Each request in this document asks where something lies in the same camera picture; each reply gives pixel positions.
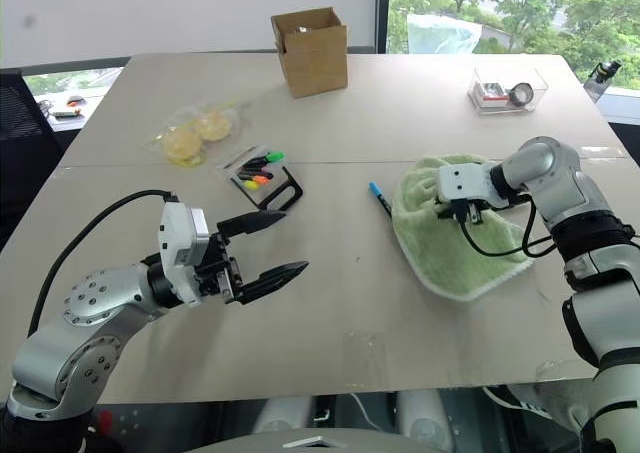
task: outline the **black chair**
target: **black chair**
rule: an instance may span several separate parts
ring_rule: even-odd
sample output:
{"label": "black chair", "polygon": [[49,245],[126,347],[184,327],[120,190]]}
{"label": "black chair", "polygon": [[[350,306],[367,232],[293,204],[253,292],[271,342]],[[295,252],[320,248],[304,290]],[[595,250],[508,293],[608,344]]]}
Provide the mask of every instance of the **black chair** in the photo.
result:
{"label": "black chair", "polygon": [[0,250],[63,153],[20,70],[0,70]]}

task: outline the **white wall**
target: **white wall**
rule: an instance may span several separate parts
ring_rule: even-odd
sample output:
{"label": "white wall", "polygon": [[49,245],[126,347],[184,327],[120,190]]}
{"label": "white wall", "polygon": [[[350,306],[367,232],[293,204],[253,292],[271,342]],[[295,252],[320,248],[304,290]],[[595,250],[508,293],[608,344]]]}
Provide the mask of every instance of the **white wall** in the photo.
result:
{"label": "white wall", "polygon": [[333,6],[350,46],[374,44],[375,0],[1,0],[4,68],[177,52],[273,48],[271,15]]}

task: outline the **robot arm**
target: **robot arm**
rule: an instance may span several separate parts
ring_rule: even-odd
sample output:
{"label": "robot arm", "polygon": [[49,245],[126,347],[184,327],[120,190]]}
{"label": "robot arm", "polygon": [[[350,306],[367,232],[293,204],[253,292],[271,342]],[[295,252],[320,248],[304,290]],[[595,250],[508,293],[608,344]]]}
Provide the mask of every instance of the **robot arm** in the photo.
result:
{"label": "robot arm", "polygon": [[499,165],[452,165],[438,172],[440,203],[458,221],[520,203],[528,193],[576,293],[563,317],[576,352],[598,368],[583,430],[585,451],[635,452],[640,445],[640,248],[615,217],[575,150],[552,138],[525,143]]}
{"label": "robot arm", "polygon": [[0,450],[79,451],[91,409],[122,349],[147,323],[215,294],[225,303],[246,304],[300,274],[307,262],[279,266],[245,285],[227,250],[230,237],[266,228],[283,216],[249,213],[218,223],[219,231],[210,235],[202,210],[165,203],[159,254],[85,277],[65,299],[63,313],[20,347]]}

